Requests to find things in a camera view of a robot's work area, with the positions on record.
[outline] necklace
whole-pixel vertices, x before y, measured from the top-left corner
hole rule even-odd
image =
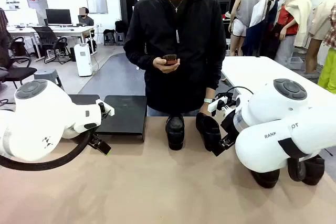
[[[175,8],[175,12],[177,13],[177,11],[179,10],[179,6],[182,4],[184,0],[181,0],[181,2],[179,3],[179,5],[176,7],[173,2],[171,0],[169,0],[169,2],[171,3],[171,5]]]

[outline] white jacket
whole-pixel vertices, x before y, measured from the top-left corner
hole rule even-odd
[[[310,0],[287,0],[285,9],[294,17],[299,24],[299,30],[295,37],[294,46],[302,47],[305,44],[307,34],[307,22],[311,12]]]
[[[324,0],[315,10],[312,26],[309,30],[314,35],[314,39],[323,40],[327,35],[331,24],[329,16],[336,0]]]

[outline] yellow pants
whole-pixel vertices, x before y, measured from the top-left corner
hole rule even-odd
[[[336,94],[336,50],[329,49],[318,85]]]

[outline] hand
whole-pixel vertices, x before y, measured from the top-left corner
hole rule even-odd
[[[280,40],[283,40],[283,39],[285,38],[285,36],[286,36],[286,33],[287,33],[287,28],[283,28],[283,29],[281,30],[281,32],[280,32],[280,37],[279,37],[279,39],[280,39]]]
[[[160,58],[160,57],[157,57],[153,60],[153,66],[155,68],[161,70],[161,72],[163,72],[163,73],[171,73],[179,67],[180,59],[178,59],[177,63],[175,65],[172,65],[172,66],[165,66],[166,63],[167,63],[167,61]]]
[[[211,116],[211,113],[208,111],[208,106],[209,106],[209,103],[205,102],[201,109],[200,109],[200,112],[203,113],[203,114],[206,114],[208,116]]]

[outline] black hoodie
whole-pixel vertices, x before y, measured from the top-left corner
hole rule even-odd
[[[124,49],[130,62],[146,70],[149,107],[165,113],[199,109],[206,88],[217,89],[225,57],[218,0],[188,0],[179,21],[169,0],[140,0],[134,7]],[[181,65],[164,74],[153,67],[153,60],[168,54],[176,54]]]

